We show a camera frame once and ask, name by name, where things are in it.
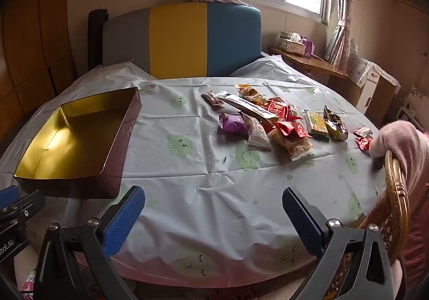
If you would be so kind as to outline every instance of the blue gripper pad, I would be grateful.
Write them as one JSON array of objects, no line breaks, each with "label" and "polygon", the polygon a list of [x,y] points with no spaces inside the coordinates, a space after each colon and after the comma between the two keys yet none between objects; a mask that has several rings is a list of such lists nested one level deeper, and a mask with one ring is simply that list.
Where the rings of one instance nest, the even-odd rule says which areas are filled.
[{"label": "blue gripper pad", "polygon": [[308,253],[320,258],[325,252],[322,231],[289,189],[283,191],[282,203]]},{"label": "blue gripper pad", "polygon": [[142,188],[133,186],[118,204],[111,206],[104,214],[103,217],[112,208],[117,209],[103,232],[102,248],[107,258],[119,252],[144,206],[145,192]]},{"label": "blue gripper pad", "polygon": [[19,189],[12,185],[0,191],[0,209],[6,208],[19,200]]}]

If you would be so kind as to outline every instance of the gold tray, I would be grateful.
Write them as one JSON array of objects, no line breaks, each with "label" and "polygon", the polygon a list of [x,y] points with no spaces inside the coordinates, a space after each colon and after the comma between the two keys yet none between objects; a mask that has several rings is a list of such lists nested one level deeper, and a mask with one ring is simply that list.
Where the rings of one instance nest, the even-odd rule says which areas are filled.
[{"label": "gold tray", "polygon": [[137,87],[59,106],[29,144],[14,177],[27,191],[47,196],[117,197],[141,107]]}]

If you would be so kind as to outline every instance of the metal bolt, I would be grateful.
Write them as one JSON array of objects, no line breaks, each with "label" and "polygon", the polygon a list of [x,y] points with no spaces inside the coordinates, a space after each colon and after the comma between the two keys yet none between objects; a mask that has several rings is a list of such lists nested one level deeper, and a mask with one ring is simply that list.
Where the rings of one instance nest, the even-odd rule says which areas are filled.
[{"label": "metal bolt", "polygon": [[95,227],[100,223],[100,220],[98,218],[91,218],[88,220],[87,225],[91,227]]},{"label": "metal bolt", "polygon": [[340,227],[341,226],[341,223],[338,219],[329,219],[328,224],[331,227]]},{"label": "metal bolt", "polygon": [[376,225],[376,224],[373,224],[373,223],[371,223],[370,225],[369,225],[369,229],[371,230],[371,231],[374,231],[374,232],[377,232],[379,229],[378,229],[378,226]]},{"label": "metal bolt", "polygon": [[48,227],[49,230],[51,231],[55,231],[56,229],[58,229],[58,223],[52,223],[49,225]]}]

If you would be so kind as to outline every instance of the purple snack package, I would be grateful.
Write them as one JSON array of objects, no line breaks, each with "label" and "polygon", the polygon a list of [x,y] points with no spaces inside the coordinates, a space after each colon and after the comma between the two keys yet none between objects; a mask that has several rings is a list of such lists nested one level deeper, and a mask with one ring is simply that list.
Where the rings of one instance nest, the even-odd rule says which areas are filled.
[{"label": "purple snack package", "polygon": [[247,135],[246,124],[241,115],[220,114],[219,127],[225,133],[240,133]]}]

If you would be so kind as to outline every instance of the bed sheet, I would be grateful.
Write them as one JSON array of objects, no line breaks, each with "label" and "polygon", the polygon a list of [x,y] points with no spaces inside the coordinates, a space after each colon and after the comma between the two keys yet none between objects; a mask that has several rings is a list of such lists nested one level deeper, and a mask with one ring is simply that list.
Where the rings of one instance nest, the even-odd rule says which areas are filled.
[{"label": "bed sheet", "polygon": [[280,96],[300,112],[327,105],[349,131],[377,129],[345,99],[300,74],[278,57],[265,57],[234,77],[149,80],[127,63],[97,68],[42,106],[0,161],[0,189],[16,184],[13,172],[26,146],[60,104],[108,90],[136,86],[142,109],[131,135],[121,192],[115,200],[47,197],[28,222],[41,245],[48,225],[84,224],[101,216],[127,190],[141,186],[146,205],[121,251],[112,257],[119,273],[138,281],[201,288],[241,286],[291,272],[311,260],[282,208],[282,192],[296,186],[330,218],[358,224],[385,189],[350,132],[346,142],[313,140],[315,153],[291,162],[286,151],[248,148],[247,140],[218,131],[221,111],[201,93],[249,83],[267,98]]}]

